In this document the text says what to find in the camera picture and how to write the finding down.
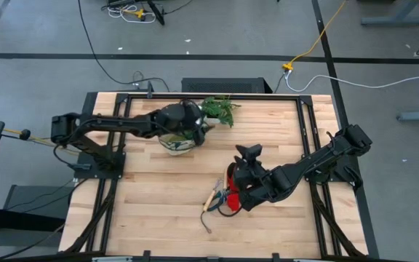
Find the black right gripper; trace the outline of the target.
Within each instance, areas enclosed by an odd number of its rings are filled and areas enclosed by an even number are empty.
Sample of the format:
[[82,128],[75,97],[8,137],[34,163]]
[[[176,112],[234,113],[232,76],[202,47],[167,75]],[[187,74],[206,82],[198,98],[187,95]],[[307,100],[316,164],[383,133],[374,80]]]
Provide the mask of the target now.
[[274,178],[280,172],[281,166],[266,170],[261,162],[247,162],[235,156],[236,170],[233,174],[234,184],[239,192],[242,209],[251,211],[264,202],[279,202],[282,200],[280,182]]

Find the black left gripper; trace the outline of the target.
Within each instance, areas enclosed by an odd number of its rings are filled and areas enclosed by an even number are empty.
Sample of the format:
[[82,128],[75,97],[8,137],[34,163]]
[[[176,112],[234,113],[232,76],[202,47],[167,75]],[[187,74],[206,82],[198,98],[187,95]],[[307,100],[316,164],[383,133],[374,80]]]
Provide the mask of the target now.
[[204,114],[193,101],[180,101],[163,107],[156,115],[156,126],[163,133],[182,135],[197,146],[204,143]]

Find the red gardening glove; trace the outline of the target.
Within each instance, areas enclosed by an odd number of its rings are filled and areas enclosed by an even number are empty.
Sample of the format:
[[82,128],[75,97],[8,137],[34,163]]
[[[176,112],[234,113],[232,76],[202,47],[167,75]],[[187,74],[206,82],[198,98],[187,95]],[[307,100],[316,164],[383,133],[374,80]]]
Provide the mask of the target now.
[[226,204],[229,209],[235,213],[240,208],[239,194],[237,192],[231,192],[227,196]]

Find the cream green canvas gardening bag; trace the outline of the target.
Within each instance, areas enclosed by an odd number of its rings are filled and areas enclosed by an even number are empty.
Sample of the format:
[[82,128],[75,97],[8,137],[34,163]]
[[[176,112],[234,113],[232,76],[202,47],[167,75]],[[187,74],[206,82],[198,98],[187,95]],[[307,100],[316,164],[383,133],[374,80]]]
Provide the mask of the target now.
[[203,124],[196,130],[185,130],[176,135],[163,135],[159,137],[158,142],[166,149],[168,154],[177,156],[202,146],[205,142],[206,134],[214,128],[214,125]]

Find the wooden-handled steel hand rake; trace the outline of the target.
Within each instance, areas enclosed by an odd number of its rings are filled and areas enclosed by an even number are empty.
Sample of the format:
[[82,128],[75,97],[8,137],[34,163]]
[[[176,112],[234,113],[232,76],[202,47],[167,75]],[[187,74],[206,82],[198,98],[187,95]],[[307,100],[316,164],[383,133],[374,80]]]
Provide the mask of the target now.
[[222,178],[218,178],[215,182],[215,185],[212,188],[212,191],[209,194],[209,197],[207,198],[207,201],[204,203],[203,205],[203,212],[206,212],[212,202],[213,197],[216,195],[217,191],[218,191],[218,187],[220,186],[220,184],[223,182]]

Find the green plant in white pot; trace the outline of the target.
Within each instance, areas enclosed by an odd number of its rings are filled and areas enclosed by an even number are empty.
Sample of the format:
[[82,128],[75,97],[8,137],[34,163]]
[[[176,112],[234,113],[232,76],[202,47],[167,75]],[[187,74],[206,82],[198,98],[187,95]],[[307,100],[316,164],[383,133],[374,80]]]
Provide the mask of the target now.
[[203,99],[200,106],[207,119],[218,119],[221,124],[229,127],[234,125],[233,111],[241,107],[232,103],[229,97],[221,95]]

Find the black mesh computer case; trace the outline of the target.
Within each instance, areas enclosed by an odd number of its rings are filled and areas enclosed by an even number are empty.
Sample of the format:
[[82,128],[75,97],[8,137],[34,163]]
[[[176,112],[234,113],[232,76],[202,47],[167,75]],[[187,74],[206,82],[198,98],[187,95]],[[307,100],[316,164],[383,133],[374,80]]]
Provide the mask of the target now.
[[183,78],[182,92],[262,93],[273,90],[263,77],[258,78]]

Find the grey T-shaped stand foot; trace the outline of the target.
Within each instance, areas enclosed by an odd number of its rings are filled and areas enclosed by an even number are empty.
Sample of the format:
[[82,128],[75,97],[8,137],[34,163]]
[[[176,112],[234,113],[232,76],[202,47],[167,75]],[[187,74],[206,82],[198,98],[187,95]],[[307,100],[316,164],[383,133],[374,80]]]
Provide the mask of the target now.
[[405,0],[406,3],[392,16],[382,17],[362,17],[361,25],[385,25],[385,26],[401,26],[401,25],[419,25],[419,17],[410,17],[409,14],[419,5],[419,0]]

